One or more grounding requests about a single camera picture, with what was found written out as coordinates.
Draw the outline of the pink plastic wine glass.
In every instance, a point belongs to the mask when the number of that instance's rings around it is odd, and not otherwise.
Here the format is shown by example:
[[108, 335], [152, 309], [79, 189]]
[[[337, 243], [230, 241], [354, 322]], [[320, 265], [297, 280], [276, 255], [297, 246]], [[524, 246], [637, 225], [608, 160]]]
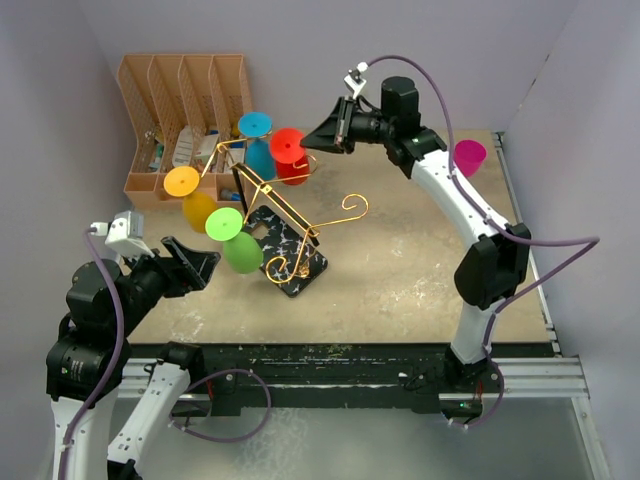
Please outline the pink plastic wine glass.
[[454, 163], [465, 177], [473, 176], [484, 163], [486, 157], [486, 148], [475, 140], [464, 139], [455, 145]]

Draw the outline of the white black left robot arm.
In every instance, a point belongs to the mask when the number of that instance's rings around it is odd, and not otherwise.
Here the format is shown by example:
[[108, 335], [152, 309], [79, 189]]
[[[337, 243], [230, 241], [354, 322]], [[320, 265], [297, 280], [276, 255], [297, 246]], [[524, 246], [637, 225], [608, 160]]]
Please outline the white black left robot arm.
[[129, 273], [104, 260], [84, 241], [92, 261], [73, 275], [68, 313], [46, 357], [46, 393], [55, 425], [56, 479], [139, 479], [152, 441], [183, 392], [206, 378], [201, 348], [169, 342], [161, 348], [141, 399], [115, 436], [109, 435], [124, 369], [131, 358], [128, 336], [161, 298], [203, 290], [221, 256], [163, 238], [168, 256], [152, 250], [128, 261]]

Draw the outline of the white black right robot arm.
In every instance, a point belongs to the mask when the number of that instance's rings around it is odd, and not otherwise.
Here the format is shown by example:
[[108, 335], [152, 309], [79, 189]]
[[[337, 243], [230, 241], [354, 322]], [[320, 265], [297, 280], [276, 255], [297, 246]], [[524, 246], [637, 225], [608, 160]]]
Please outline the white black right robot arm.
[[359, 143], [380, 144], [387, 158], [425, 190], [456, 227], [467, 251], [454, 273], [462, 298], [460, 320], [445, 357], [445, 380], [467, 391], [487, 367], [498, 306], [524, 282], [530, 239], [522, 223], [495, 213], [466, 178], [449, 163], [445, 142], [422, 125], [419, 92], [413, 80], [393, 76], [381, 85], [379, 108], [364, 110], [359, 96], [365, 81], [357, 73], [344, 82], [350, 93], [301, 144], [334, 154], [350, 154]]

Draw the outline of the red plastic wine glass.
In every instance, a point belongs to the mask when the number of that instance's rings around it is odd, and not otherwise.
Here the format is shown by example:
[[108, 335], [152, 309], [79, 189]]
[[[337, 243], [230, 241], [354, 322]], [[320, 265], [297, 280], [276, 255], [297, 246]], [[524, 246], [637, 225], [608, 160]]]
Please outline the red plastic wine glass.
[[301, 145], [303, 138], [304, 133], [292, 127], [281, 128], [271, 137], [269, 149], [277, 177], [286, 185], [301, 185], [310, 174], [306, 150]]

